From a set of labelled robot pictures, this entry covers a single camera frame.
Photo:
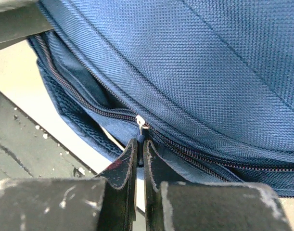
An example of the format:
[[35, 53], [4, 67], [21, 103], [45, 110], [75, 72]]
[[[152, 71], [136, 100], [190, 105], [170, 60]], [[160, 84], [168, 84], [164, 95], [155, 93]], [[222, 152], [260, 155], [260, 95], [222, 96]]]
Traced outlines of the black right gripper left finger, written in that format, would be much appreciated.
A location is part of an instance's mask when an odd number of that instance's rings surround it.
[[0, 181], [0, 231], [130, 231], [138, 144], [91, 179]]

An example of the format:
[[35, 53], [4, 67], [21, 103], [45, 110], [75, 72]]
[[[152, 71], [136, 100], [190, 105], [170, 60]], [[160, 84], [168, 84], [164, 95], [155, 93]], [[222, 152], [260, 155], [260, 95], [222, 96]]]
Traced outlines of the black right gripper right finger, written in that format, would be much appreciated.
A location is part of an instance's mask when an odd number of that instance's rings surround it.
[[143, 147], [148, 231], [289, 231], [276, 193], [260, 183], [191, 183]]

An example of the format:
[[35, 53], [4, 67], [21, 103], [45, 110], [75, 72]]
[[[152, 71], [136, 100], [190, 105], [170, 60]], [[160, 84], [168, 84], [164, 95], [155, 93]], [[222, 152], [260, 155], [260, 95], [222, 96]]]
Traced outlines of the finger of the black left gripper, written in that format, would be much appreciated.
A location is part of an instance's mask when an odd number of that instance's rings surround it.
[[36, 0], [0, 0], [0, 50], [51, 29]]

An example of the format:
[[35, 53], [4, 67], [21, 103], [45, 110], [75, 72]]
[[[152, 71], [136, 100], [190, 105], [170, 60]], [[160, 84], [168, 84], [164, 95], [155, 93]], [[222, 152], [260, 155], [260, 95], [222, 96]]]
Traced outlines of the navy blue student backpack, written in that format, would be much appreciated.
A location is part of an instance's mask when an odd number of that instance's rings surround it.
[[294, 197], [294, 0], [40, 0], [28, 40], [64, 122], [113, 161], [139, 136], [192, 182]]

